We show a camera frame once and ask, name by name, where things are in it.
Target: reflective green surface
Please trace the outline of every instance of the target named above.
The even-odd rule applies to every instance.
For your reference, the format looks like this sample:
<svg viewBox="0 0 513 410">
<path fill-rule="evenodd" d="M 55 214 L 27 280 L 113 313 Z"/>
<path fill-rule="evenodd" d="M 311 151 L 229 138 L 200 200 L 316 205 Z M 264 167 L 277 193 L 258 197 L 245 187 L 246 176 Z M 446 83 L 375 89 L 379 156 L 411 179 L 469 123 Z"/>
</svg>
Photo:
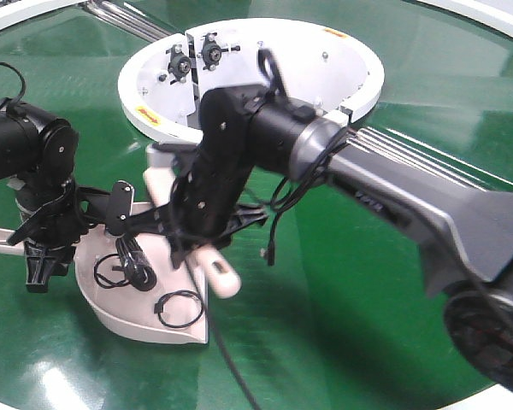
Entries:
<svg viewBox="0 0 513 410">
<path fill-rule="evenodd" d="M 430 144 L 513 190 L 513 41 L 497 33 L 394 0 L 133 4 L 179 30 L 273 16 L 348 32 L 386 69 L 367 125 Z M 123 117 L 116 78 L 144 45 L 76 8 L 0 33 L 0 60 L 27 77 L 25 99 L 80 132 L 79 182 L 108 189 L 127 179 L 139 199 L 148 140 Z M 16 86 L 0 73 L 0 94 Z M 251 187 L 268 196 L 276 181 L 256 173 Z M 17 223 L 0 182 L 0 226 Z M 266 236 L 255 228 L 236 237 L 225 254 L 244 287 L 232 300 L 211 300 L 263 408 L 427 409 L 487 386 L 450 345 L 442 298 L 424 297 L 415 245 L 392 228 L 319 188 L 282 220 L 273 268 L 259 257 Z M 212 339 L 163 346 L 118 337 L 100 325 L 71 271 L 52 279 L 49 294 L 29 295 L 24 261 L 0 255 L 0 401 L 28 410 L 248 408 Z"/>
</svg>

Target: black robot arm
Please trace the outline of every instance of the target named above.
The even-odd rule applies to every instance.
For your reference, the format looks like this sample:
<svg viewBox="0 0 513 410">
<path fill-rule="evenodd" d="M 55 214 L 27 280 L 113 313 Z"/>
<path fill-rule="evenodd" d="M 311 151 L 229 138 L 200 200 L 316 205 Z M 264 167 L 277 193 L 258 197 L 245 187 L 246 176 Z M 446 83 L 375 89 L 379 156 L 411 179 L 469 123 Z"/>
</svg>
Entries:
<svg viewBox="0 0 513 410">
<path fill-rule="evenodd" d="M 25 80 L 9 64 L 0 66 L 21 80 L 20 94 L 0 101 L 0 179 L 9 179 L 23 221 L 8 243 L 24 244 L 27 289 L 46 292 L 50 276 L 67 274 L 73 244 L 104 222 L 109 193 L 76 184 L 78 133 L 66 120 L 21 101 Z"/>
<path fill-rule="evenodd" d="M 418 243 L 426 292 L 450 297 L 453 342 L 513 390 L 513 193 L 461 186 L 361 150 L 351 143 L 355 131 L 288 98 L 279 72 L 268 73 L 271 55 L 260 58 L 271 62 L 261 65 L 270 88 L 220 88 L 202 98 L 203 140 L 172 201 L 179 227 L 200 242 L 219 237 L 254 166 L 298 183 L 299 194 L 328 183 Z"/>
</svg>

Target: cable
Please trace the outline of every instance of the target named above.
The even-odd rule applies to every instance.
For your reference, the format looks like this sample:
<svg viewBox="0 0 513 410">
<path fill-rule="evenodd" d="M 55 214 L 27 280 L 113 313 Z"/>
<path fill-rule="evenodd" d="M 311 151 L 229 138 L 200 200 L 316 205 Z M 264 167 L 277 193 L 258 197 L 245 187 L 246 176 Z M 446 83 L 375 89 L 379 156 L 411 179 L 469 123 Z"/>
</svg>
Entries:
<svg viewBox="0 0 513 410">
<path fill-rule="evenodd" d="M 183 323 L 182 325 L 172 325 L 165 321 L 165 319 L 162 317 L 162 314 L 164 313 L 165 304 L 169 302 L 173 297 L 175 296 L 182 296 L 182 297 L 190 297 L 190 298 L 196 298 L 196 300 L 199 302 L 199 313 L 196 315 L 196 317 L 186 323 Z M 194 323 L 196 323 L 199 318 L 203 315 L 203 299 L 202 296 L 198 292 L 194 292 L 193 290 L 187 290 L 187 289 L 181 289 L 176 290 L 175 292 L 169 292 L 160 297 L 160 299 L 157 301 L 156 305 L 154 305 L 154 313 L 157 314 L 157 317 L 159 318 L 160 322 L 162 322 L 162 325 L 165 327 L 170 327 L 172 329 L 184 329 L 185 327 L 191 326 Z"/>
<path fill-rule="evenodd" d="M 179 185 L 179 180 L 176 179 L 173 182 L 173 186 L 171 187 L 171 201 L 169 204 L 171 206 L 168 207 L 168 213 L 169 213 L 169 220 L 171 223 L 171 238 L 174 240 L 174 244 L 181 252 L 182 259 L 185 262 L 186 270 L 188 271 L 188 275 L 190 276 L 190 280 L 192 281 L 192 284 L 194 285 L 194 289 L 201 297 L 201 290 L 199 289 L 198 283 L 196 282 L 196 278 L 194 276 L 194 272 L 188 263 L 188 260 L 186 259 L 186 250 L 183 247 L 182 241 L 181 241 L 181 235 L 180 235 L 180 228 L 178 225 L 178 221 L 176 219 L 176 215 L 174 214 L 174 207 L 172 204 L 174 203 L 174 195 L 176 193 L 177 187 Z M 211 315 L 209 311 L 209 307 L 207 306 L 207 303 L 202 302 L 202 308 L 205 312 L 205 316 L 207 317 L 207 323 L 209 324 L 209 329 L 211 330 L 211 333 L 213 334 L 213 337 L 215 338 L 216 345 L 222 355 L 222 358 L 226 362 L 228 369 L 230 370 L 230 373 L 232 373 L 233 377 L 235 378 L 236 382 L 238 383 L 239 388 L 243 392 L 245 398 L 251 405 L 251 408 L 253 410 L 261 410 L 261 407 L 257 403 L 257 399 L 252 394 L 251 390 L 249 389 L 249 386 L 247 385 L 244 377 L 241 375 L 241 372 L 237 368 L 236 364 L 233 361 L 232 356 L 227 350 L 226 344 L 224 343 L 224 339 L 222 339 L 222 334 L 216 325 L 215 321 L 213 320 L 213 316 Z"/>
<path fill-rule="evenodd" d="M 274 194 L 269 201 L 270 208 L 275 212 L 274 220 L 270 227 L 268 247 L 266 250 L 266 259 L 269 266 L 272 266 L 275 263 L 275 232 L 278 224 L 280 223 L 281 217 L 285 212 L 294 207 L 304 197 L 306 192 L 314 186 L 316 180 L 325 173 L 328 163 L 331 161 L 333 155 L 345 148 L 348 144 L 345 136 L 349 132 L 350 129 L 348 127 L 343 127 L 333 135 L 325 149 L 304 172 L 304 175 L 295 189 L 290 187 L 289 191 L 281 199 L 277 199 L 285 188 L 286 183 L 289 182 L 289 179 L 283 178 L 275 188 Z"/>
<path fill-rule="evenodd" d="M 102 287 L 103 289 L 114 289 L 114 288 L 123 288 L 124 286 L 128 286 L 130 283 L 127 279 L 119 280 L 118 282 L 113 282 L 112 280 L 105 278 L 101 273 L 98 272 L 99 267 L 101 264 L 106 261 L 107 259 L 120 256 L 118 254 L 109 254 L 97 261 L 95 266 L 93 267 L 93 277 L 95 278 L 95 282 Z"/>
<path fill-rule="evenodd" d="M 7 62 L 1 62 L 1 61 L 0 61 L 0 66 L 9 68 L 11 71 L 16 73 L 17 76 L 19 77 L 19 80 L 21 81 L 21 90 L 19 91 L 19 94 L 17 94 L 16 97 L 9 100 L 8 107 L 6 108 L 6 112 L 8 114 L 17 114 L 15 112 L 15 106 L 19 103 L 19 101 L 25 95 L 25 91 L 27 90 L 27 83 L 25 82 L 25 78 L 23 77 L 23 75 L 17 68 L 9 65 Z"/>
</svg>

